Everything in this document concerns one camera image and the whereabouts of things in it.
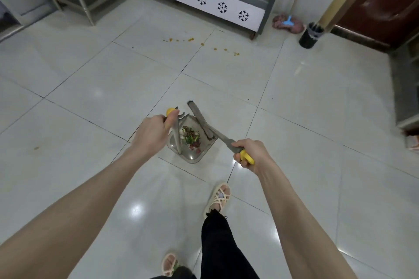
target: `white tile floor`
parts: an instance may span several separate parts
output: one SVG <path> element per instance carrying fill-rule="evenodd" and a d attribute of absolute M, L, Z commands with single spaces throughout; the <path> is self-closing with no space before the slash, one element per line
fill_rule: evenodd
<path fill-rule="evenodd" d="M 0 43 L 0 242 L 112 162 L 143 117 L 192 99 L 221 132 L 265 142 L 360 279 L 416 278 L 419 156 L 394 127 L 387 57 L 297 40 L 125 0 L 95 27 L 66 10 Z M 290 278 L 257 179 L 220 141 L 195 165 L 165 148 L 141 168 L 71 277 L 155 276 L 170 249 L 199 276 L 222 180 L 238 246 L 261 278 Z"/>

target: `black pants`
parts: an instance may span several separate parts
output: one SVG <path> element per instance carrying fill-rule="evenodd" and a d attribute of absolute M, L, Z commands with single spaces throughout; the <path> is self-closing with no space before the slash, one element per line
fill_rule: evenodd
<path fill-rule="evenodd" d="M 175 279 L 196 279 L 186 267 L 178 267 Z M 213 209 L 202 225 L 201 279 L 259 279 L 237 247 L 227 219 Z"/>

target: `wooden door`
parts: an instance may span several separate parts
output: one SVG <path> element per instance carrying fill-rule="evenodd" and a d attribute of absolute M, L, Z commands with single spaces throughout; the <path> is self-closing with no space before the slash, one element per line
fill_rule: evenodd
<path fill-rule="evenodd" d="M 337 25 L 397 48 L 419 26 L 419 0 L 356 0 Z"/>

